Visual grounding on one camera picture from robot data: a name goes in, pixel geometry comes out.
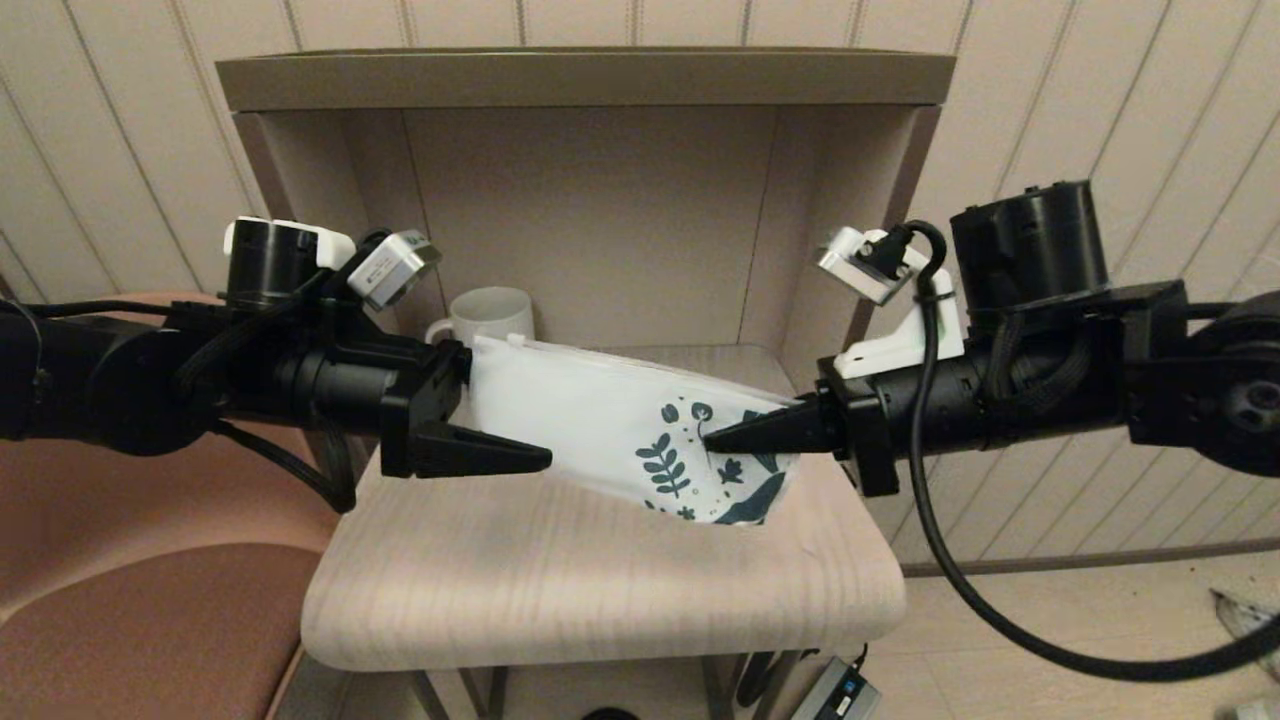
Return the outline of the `pink upholstered chair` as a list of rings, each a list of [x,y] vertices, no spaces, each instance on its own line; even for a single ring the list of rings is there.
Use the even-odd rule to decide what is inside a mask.
[[[0,720],[266,720],[338,523],[219,421],[172,454],[0,439]]]

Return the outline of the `beige wooden shelf hutch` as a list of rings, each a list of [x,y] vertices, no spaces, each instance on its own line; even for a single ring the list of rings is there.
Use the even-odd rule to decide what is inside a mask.
[[[378,322],[422,338],[485,286],[536,336],[781,392],[902,313],[820,272],[902,222],[951,54],[836,47],[343,49],[218,82],[269,217],[419,229],[442,264]]]

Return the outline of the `brown baseboard strip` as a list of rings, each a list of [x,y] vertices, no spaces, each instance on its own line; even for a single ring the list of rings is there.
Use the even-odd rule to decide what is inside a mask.
[[[1044,559],[998,559],[973,562],[960,562],[966,575],[998,575],[1036,571],[1064,571],[1094,568],[1123,568],[1140,564],[1180,562],[1201,559],[1216,559],[1243,553],[1262,553],[1280,551],[1280,538],[1240,539],[1221,544],[1202,544],[1158,550],[1134,550],[1110,553],[1091,553],[1079,556]]]

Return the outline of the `grey power adapter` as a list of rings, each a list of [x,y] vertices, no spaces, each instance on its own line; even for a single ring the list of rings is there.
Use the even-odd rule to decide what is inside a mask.
[[[882,698],[858,665],[832,659],[787,720],[872,720]]]

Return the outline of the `white floral zipper pouch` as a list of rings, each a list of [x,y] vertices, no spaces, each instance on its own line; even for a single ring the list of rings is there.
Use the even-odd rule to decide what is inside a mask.
[[[548,448],[550,471],[686,521],[760,525],[797,454],[722,454],[707,438],[788,398],[673,366],[511,334],[472,346],[475,427]]]

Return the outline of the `dark metal table leg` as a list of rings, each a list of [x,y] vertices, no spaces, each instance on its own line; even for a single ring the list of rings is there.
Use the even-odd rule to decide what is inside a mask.
[[[701,676],[710,720],[785,720],[782,696],[803,651],[712,655],[701,657]]]
[[[429,720],[503,720],[508,667],[416,670],[410,687]]]

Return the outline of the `white ribbed ceramic mug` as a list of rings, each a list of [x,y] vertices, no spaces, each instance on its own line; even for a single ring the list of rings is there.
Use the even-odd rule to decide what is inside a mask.
[[[512,287],[481,287],[458,295],[447,316],[430,324],[424,341],[435,345],[448,334],[466,347],[477,337],[504,340],[509,334],[536,338],[532,297]]]

